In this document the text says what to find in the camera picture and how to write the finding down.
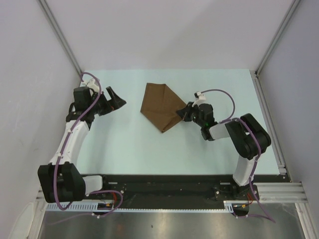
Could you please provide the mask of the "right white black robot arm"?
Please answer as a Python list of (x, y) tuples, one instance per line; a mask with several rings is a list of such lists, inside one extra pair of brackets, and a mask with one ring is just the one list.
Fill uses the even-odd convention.
[(229, 193), (236, 200), (243, 199), (251, 191), (250, 184), (254, 180), (259, 157), (271, 145), (269, 134), (251, 114), (218, 123), (214, 118), (213, 106), (206, 103), (193, 105), (189, 102), (176, 113), (182, 121), (192, 121), (200, 126), (206, 141), (231, 139), (239, 156)]

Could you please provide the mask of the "brown cloth napkin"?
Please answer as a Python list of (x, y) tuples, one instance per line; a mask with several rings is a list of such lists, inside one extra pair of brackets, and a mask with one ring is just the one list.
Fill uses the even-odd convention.
[(181, 121), (176, 111), (186, 103), (166, 84), (147, 83), (141, 113), (164, 133)]

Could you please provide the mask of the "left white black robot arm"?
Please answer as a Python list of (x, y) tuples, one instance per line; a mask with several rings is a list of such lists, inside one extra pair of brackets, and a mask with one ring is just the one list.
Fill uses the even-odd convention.
[(82, 201), (93, 194), (99, 199), (109, 196), (110, 186), (102, 176), (85, 176), (76, 168), (80, 149), (95, 116), (109, 114), (126, 104), (111, 87), (106, 88), (110, 99), (98, 87), (78, 87), (73, 91), (66, 116), (66, 127), (57, 152), (46, 165), (38, 169), (38, 178), (44, 198), (48, 203)]

